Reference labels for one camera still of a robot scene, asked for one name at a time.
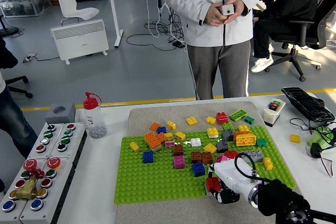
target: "white heater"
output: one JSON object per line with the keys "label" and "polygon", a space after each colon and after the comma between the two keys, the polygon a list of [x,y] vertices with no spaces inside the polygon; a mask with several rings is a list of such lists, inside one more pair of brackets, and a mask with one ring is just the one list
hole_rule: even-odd
{"label": "white heater", "polygon": [[95,19],[66,26],[51,28],[61,60],[70,64],[69,59],[102,52],[109,49],[104,21]]}

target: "gray floor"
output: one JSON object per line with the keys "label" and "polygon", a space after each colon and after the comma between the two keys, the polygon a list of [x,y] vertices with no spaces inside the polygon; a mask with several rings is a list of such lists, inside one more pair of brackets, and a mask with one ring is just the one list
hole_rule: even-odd
{"label": "gray floor", "polygon": [[[150,22],[158,17],[156,0],[148,0]],[[126,43],[126,38],[136,33],[146,33],[144,24],[148,22],[146,0],[115,0],[118,21],[124,35],[119,48],[114,48],[116,32],[111,12],[110,1],[87,1],[78,3],[78,8],[95,7],[100,10],[99,17],[106,25],[110,49],[108,56],[102,53],[89,57],[70,60],[70,65],[58,59],[21,63],[28,54],[37,54],[38,59],[58,56],[56,45],[50,34],[50,28],[60,25],[63,19],[60,7],[54,6],[39,17],[8,18],[9,25],[24,28],[24,34],[17,38],[5,37],[7,48],[18,58],[19,64],[13,69],[1,70],[5,79],[26,75],[29,84],[18,82],[14,87],[31,92],[34,97],[26,98],[13,93],[21,108],[50,106],[53,103],[74,102],[82,104],[85,92],[90,91],[101,96],[103,102],[142,101],[194,97],[194,87],[188,66],[187,54],[183,49],[160,51],[152,46],[133,46]],[[162,22],[168,24],[168,12],[162,12]],[[135,44],[154,44],[169,50],[174,47],[167,43],[169,37],[160,34],[159,38],[151,35],[135,36],[129,39]],[[281,44],[273,42],[276,49]],[[334,89],[336,71],[335,50],[311,49],[303,52],[309,58],[322,63],[322,69],[316,70],[307,63],[302,63],[305,82],[300,82],[291,63],[286,62],[271,68],[269,73],[249,73],[249,93],[280,92],[282,87],[299,86],[304,90]],[[251,57],[250,66],[255,59]],[[223,95],[220,77],[217,73],[214,95]],[[317,94],[325,103],[334,104],[328,94]],[[38,134],[45,123],[46,111],[25,112],[27,121]],[[10,137],[0,132],[0,177],[6,186],[13,181],[24,159],[13,146]]]}

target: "white chair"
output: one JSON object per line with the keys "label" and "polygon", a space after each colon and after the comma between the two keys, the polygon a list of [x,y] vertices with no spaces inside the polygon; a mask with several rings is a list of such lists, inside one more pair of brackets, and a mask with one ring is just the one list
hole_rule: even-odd
{"label": "white chair", "polygon": [[79,18],[89,20],[98,15],[99,13],[99,10],[93,7],[77,10],[76,0],[58,0],[58,1],[62,10],[62,14],[64,17],[66,17],[65,19],[62,19],[61,25],[63,25],[64,20],[76,18],[79,22]]}

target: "black keyboard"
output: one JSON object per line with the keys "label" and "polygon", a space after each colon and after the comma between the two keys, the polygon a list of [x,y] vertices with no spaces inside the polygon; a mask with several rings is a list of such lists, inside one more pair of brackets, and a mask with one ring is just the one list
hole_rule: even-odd
{"label": "black keyboard", "polygon": [[308,120],[325,123],[335,120],[335,116],[324,107],[321,99],[311,97],[298,87],[282,88],[290,103]]}

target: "gray pants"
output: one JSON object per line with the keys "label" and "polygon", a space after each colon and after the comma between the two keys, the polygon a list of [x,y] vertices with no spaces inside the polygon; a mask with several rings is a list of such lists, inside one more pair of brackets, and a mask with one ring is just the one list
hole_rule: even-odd
{"label": "gray pants", "polygon": [[187,46],[188,56],[201,100],[213,99],[217,66],[225,98],[247,96],[250,41],[222,47]]}

